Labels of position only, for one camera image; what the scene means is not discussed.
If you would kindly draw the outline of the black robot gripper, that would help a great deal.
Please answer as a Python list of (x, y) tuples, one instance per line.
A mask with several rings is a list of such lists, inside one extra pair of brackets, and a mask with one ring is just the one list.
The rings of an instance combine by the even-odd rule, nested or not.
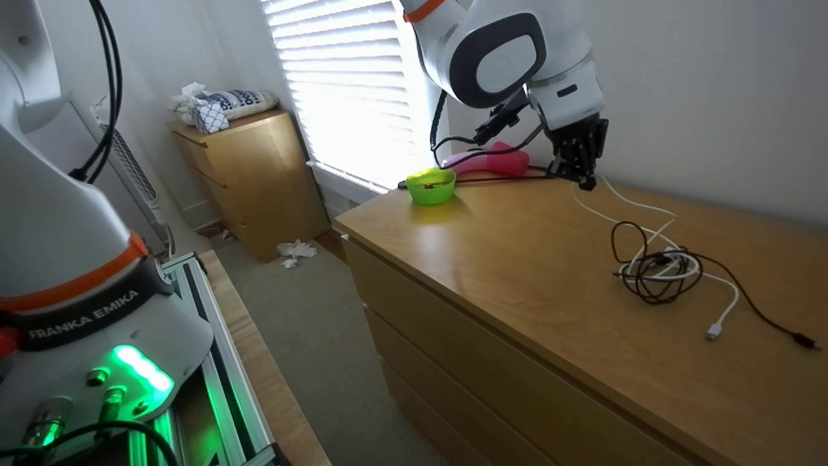
[(595, 166), (604, 156), (609, 121), (600, 113), (548, 131), (553, 160), (546, 172), (574, 182), (579, 188), (595, 188)]

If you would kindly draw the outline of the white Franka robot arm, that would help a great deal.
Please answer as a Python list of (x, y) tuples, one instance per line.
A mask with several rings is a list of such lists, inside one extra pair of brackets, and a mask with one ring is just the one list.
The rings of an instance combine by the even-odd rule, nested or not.
[[(552, 172), (584, 188), (604, 153), (604, 94), (579, 0), (399, 0), (425, 72), (476, 108), (533, 106)], [(51, 166), (29, 131), (62, 88), (40, 0), (0, 13), (0, 440), (6, 461), (143, 430), (213, 347), (146, 241), (104, 191)]]

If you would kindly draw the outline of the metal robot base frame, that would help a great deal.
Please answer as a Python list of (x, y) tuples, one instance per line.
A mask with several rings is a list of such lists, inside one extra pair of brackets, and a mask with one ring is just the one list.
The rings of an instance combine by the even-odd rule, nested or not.
[(116, 356), (150, 390), (129, 418), (129, 466), (291, 466), (264, 417), (239, 343), (194, 254), (164, 266), (180, 310)]

